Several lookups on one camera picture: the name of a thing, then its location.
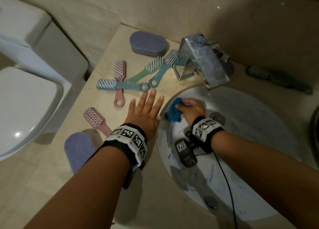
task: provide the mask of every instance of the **person's left hand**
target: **person's left hand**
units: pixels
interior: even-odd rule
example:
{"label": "person's left hand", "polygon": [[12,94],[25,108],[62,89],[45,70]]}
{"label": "person's left hand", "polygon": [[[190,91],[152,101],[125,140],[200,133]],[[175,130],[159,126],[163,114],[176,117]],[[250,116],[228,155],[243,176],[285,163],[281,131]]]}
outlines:
{"label": "person's left hand", "polygon": [[135,99],[132,99],[129,105],[129,112],[124,121],[124,123],[131,123],[139,126],[145,132],[146,139],[148,141],[154,137],[157,131],[157,127],[161,119],[161,117],[157,115],[164,101],[164,96],[160,96],[156,104],[153,106],[155,95],[156,90],[152,90],[146,101],[147,92],[144,92],[135,110]]}

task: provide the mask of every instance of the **green brush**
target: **green brush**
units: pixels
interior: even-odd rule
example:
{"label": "green brush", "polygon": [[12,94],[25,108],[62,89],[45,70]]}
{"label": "green brush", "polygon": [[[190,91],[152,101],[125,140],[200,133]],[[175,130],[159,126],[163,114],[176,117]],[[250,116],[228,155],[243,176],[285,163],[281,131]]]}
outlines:
{"label": "green brush", "polygon": [[152,62],[147,64],[144,67],[144,69],[141,72],[139,72],[137,75],[133,76],[132,78],[124,80],[124,83],[131,83],[131,84],[136,83],[144,76],[148,74],[153,74],[154,72],[159,70],[162,67],[163,63],[164,63],[164,60],[162,59],[162,57],[157,57]]}

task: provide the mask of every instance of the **pink brush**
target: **pink brush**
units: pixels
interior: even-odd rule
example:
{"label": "pink brush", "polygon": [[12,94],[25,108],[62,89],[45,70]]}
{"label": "pink brush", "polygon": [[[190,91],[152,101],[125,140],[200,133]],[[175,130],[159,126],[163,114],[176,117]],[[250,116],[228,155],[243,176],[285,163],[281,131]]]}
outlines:
{"label": "pink brush", "polygon": [[100,130],[104,135],[111,134],[111,129],[105,124],[105,118],[94,107],[87,108],[83,112],[83,117],[93,128]]}
{"label": "pink brush", "polygon": [[[126,76],[126,62],[125,61],[116,61],[114,67],[114,79],[118,82],[123,82]],[[116,90],[115,99],[114,99],[114,106],[116,108],[121,108],[125,104],[124,96],[123,96],[123,89]]]}

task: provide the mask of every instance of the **toilet tank lid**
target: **toilet tank lid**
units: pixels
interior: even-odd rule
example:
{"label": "toilet tank lid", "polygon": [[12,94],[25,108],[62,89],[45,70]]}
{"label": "toilet tank lid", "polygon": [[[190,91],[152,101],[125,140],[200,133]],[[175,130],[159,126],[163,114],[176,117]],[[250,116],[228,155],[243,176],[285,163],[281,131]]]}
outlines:
{"label": "toilet tank lid", "polygon": [[0,70],[0,157],[13,154],[39,133],[58,106],[62,88],[7,67]]}
{"label": "toilet tank lid", "polygon": [[0,0],[0,39],[33,46],[50,23],[45,11],[19,0]]}

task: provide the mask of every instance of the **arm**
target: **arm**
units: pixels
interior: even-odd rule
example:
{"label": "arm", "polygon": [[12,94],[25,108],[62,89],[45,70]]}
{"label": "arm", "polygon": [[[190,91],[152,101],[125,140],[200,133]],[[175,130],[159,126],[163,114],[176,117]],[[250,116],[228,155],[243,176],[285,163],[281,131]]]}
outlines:
{"label": "arm", "polygon": [[[184,99],[176,106],[191,126],[204,106]],[[298,228],[319,227],[319,171],[268,146],[226,131],[213,135],[212,149],[274,209]]]}
{"label": "arm", "polygon": [[[156,91],[147,99],[144,92],[138,106],[130,102],[124,123],[139,126],[150,140],[156,133],[157,116],[164,97],[153,106]],[[24,229],[110,228],[116,204],[130,162],[116,147],[101,148],[31,219]]]}

